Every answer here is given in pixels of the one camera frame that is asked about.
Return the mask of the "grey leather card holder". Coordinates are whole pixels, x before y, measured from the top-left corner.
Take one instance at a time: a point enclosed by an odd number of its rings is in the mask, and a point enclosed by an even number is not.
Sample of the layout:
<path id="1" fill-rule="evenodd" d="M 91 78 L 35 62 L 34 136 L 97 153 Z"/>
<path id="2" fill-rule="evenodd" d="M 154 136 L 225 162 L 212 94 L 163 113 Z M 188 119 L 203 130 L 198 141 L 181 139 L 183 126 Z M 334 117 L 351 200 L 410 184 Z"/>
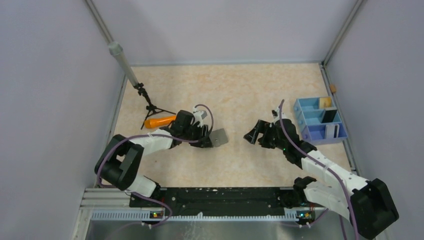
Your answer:
<path id="1" fill-rule="evenodd" d="M 213 130 L 209 135 L 209 139 L 214 148 L 220 147 L 229 142 L 229 138 L 224 128 Z"/>

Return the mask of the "silver VIP card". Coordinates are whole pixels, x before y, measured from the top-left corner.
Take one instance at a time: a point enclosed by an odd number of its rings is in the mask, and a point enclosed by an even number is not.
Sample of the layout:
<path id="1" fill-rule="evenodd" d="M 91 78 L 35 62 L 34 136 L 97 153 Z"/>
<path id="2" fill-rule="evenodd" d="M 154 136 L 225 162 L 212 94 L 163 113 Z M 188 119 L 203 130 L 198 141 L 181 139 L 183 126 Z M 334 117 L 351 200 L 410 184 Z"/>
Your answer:
<path id="1" fill-rule="evenodd" d="M 340 134 L 340 124 L 339 123 L 329 123 L 325 126 L 325 138 L 326 139 L 336 139 Z"/>

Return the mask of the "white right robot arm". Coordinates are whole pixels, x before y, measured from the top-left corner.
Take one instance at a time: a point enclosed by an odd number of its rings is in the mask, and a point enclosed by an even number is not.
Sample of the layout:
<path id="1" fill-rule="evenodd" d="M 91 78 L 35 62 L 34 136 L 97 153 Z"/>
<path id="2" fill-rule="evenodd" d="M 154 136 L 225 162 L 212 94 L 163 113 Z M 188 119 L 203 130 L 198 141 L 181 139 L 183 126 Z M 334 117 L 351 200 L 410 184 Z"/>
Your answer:
<path id="1" fill-rule="evenodd" d="M 358 234 L 372 240 L 399 219 L 387 185 L 368 180 L 339 166 L 311 143 L 300 139 L 291 120 L 258 120 L 243 137 L 266 149 L 282 150 L 291 164 L 312 174 L 294 181 L 291 197 L 282 199 L 286 208 L 321 205 L 348 220 Z"/>

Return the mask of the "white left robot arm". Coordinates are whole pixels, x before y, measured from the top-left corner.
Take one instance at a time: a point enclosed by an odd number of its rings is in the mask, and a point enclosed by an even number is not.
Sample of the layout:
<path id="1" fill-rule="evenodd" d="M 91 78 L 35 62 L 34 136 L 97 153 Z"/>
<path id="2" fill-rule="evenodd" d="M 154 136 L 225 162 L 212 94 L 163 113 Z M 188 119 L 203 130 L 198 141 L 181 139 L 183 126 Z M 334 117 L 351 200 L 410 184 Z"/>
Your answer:
<path id="1" fill-rule="evenodd" d="M 196 148 L 212 148 L 210 126 L 204 119 L 210 111 L 193 108 L 180 110 L 176 118 L 167 126 L 147 134 L 112 137 L 94 167 L 97 180 L 105 180 L 113 187 L 141 195 L 141 200 L 149 207 L 160 202 L 160 185 L 139 173 L 143 157 L 170 150 L 181 143 Z"/>

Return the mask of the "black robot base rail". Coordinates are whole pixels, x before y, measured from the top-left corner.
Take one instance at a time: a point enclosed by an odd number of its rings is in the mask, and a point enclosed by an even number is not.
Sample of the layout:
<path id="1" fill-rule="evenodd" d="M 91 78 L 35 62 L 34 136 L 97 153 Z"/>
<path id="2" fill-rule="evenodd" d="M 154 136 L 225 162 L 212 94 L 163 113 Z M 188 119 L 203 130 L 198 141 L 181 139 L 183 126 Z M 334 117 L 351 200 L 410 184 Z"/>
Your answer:
<path id="1" fill-rule="evenodd" d="M 167 187 L 155 192 L 154 202 L 130 195 L 131 208 L 166 204 L 174 217 L 279 217 L 294 210 L 298 221 L 313 221 L 316 204 L 298 200 L 292 187 Z"/>

